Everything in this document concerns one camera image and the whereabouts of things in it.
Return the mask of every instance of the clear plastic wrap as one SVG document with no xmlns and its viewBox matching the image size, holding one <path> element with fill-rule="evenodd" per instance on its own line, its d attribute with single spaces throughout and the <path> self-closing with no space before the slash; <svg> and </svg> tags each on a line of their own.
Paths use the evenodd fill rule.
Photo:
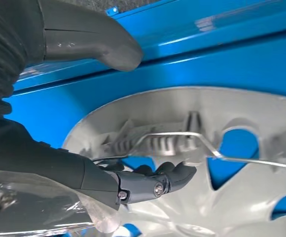
<svg viewBox="0 0 286 237">
<path fill-rule="evenodd" d="M 91 197 L 36 174 L 0 171 L 0 236 L 112 233 L 119 224 L 118 211 Z"/>
</svg>

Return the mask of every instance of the black robotic arm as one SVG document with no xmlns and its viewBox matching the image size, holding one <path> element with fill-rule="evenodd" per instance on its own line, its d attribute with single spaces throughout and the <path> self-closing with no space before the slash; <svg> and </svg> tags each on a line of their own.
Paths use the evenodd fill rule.
<svg viewBox="0 0 286 237">
<path fill-rule="evenodd" d="M 0 170 L 47 177 L 115 209 L 121 202 L 157 198 L 158 193 L 176 190 L 175 184 L 183 187 L 195 168 L 180 165 L 168 175 L 162 171 L 149 178 L 112 174 L 88 158 L 36 142 L 21 124 L 3 117 L 11 108 L 2 98 L 11 96 L 13 84 L 28 64 L 95 58 L 116 70 L 131 71 L 142 57 L 134 39 L 105 15 L 57 0 L 0 0 Z M 137 187 L 143 187 L 144 196 Z M 122 190 L 126 198 L 120 194 Z"/>
</svg>

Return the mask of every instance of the robotic hand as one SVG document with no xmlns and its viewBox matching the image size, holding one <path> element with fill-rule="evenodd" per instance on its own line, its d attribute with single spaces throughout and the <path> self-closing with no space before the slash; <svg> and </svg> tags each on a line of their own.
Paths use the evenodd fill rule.
<svg viewBox="0 0 286 237">
<path fill-rule="evenodd" d="M 0 0 L 0 171 L 37 174 L 115 209 L 185 186 L 195 167 L 164 164 L 149 174 L 105 171 L 88 158 L 36 142 L 23 126 L 3 118 L 11 109 L 2 99 L 12 94 L 12 85 L 26 65 L 95 58 L 131 71 L 142 56 L 134 39 L 105 15 L 57 0 Z"/>
</svg>

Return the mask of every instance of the robotic finger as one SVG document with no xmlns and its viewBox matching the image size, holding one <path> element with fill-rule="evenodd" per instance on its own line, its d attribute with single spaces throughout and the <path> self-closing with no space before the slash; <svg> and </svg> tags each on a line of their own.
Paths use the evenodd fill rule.
<svg viewBox="0 0 286 237">
<path fill-rule="evenodd" d="M 187 185 L 197 171 L 194 166 L 183 162 L 174 167 L 166 162 L 156 172 L 144 174 L 140 171 L 114 172 L 118 181 L 118 200 L 121 204 L 131 204 L 159 198 L 164 194 L 182 189 Z"/>
</svg>

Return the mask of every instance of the metal screw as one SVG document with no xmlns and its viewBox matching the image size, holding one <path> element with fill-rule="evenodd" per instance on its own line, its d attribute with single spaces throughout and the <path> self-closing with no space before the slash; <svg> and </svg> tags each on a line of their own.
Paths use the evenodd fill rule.
<svg viewBox="0 0 286 237">
<path fill-rule="evenodd" d="M 125 200 L 125 199 L 127 199 L 128 193 L 125 191 L 120 191 L 118 192 L 118 197 L 121 200 Z"/>
<path fill-rule="evenodd" d="M 164 186 L 161 183 L 156 183 L 154 187 L 154 194 L 155 197 L 159 198 L 164 192 Z"/>
</svg>

